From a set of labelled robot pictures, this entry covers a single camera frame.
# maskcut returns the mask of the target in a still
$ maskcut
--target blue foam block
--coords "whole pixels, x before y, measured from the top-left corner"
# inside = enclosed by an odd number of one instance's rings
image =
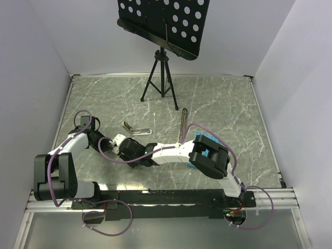
[[[219,143],[219,140],[216,139],[214,136],[207,135],[207,134],[205,134],[205,133],[203,133],[203,132],[196,132],[196,134],[195,134],[195,138],[196,138],[198,135],[206,136],[206,137],[208,137],[209,139],[211,139],[211,140],[213,140],[213,141]],[[203,156],[207,157],[207,156],[208,156],[208,153],[209,153],[209,150],[207,149],[206,151],[203,152]],[[188,165],[189,167],[192,167],[192,168],[195,168],[195,169],[196,169],[196,167],[195,167],[191,162],[187,163],[187,165]]]

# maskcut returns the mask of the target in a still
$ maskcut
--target tripod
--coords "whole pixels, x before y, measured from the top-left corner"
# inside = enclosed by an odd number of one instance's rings
[[[160,51],[157,50],[155,53],[155,63],[152,67],[150,76],[147,80],[143,95],[141,97],[141,102],[144,101],[144,96],[146,94],[147,88],[149,87],[149,85],[151,84],[154,88],[156,88],[156,90],[161,94],[161,97],[165,97],[165,94],[171,89],[172,90],[172,95],[173,95],[173,100],[174,100],[174,105],[175,105],[175,109],[178,110],[178,106],[177,106],[177,102],[176,102],[176,97],[175,97],[175,91],[174,91],[174,87],[173,87],[173,82],[172,82],[172,77],[171,77],[171,73],[170,73],[170,68],[168,67],[168,60],[169,58],[166,56],[166,52],[165,49],[160,47]],[[158,89],[158,87],[156,87],[155,84],[153,84],[153,82],[151,81],[152,76],[154,74],[154,71],[156,69],[157,63],[158,61],[160,61],[160,68],[161,68],[161,90]],[[170,83],[170,86],[165,90],[165,69],[166,69],[166,79],[167,81]]]

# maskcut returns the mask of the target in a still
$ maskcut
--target black mounting plate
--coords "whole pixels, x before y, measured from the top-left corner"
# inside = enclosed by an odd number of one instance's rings
[[[241,194],[245,208],[254,208],[254,193],[247,191]],[[106,190],[101,191],[101,200],[116,199],[130,205],[135,218],[173,218],[173,217],[208,217],[224,218],[224,209],[239,208],[239,198],[228,197],[222,189],[195,190]],[[84,202],[73,202],[73,210],[88,210]],[[124,205],[109,203],[105,220],[129,218]]]

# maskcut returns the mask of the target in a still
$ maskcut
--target gray marble surface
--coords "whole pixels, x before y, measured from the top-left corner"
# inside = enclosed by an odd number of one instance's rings
[[[248,185],[281,187],[272,152],[248,78],[181,77],[173,78],[179,111],[174,109],[171,92],[164,99],[149,87],[145,102],[140,102],[147,77],[77,77],[61,123],[57,145],[73,128],[73,117],[88,109],[101,121],[100,131],[108,137],[120,133],[127,121],[135,128],[151,128],[152,135],[136,136],[142,144],[174,143],[181,122],[181,109],[188,109],[188,120],[201,123],[217,133],[238,156],[236,175]],[[159,86],[159,77],[153,82]],[[190,130],[187,141],[196,131]],[[185,163],[168,163],[131,169],[103,158],[92,148],[75,160],[78,179],[97,181],[101,189],[207,189],[220,188],[218,181],[207,178]]]

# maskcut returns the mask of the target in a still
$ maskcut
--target music stand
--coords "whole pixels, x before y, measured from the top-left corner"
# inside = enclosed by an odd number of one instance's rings
[[[161,94],[171,90],[178,110],[172,77],[165,49],[186,60],[195,60],[200,44],[210,0],[118,0],[117,24],[160,46],[155,52],[155,63],[146,83],[141,101],[151,84]],[[161,66],[161,89],[151,82],[158,61]],[[164,71],[170,86],[165,90]]]

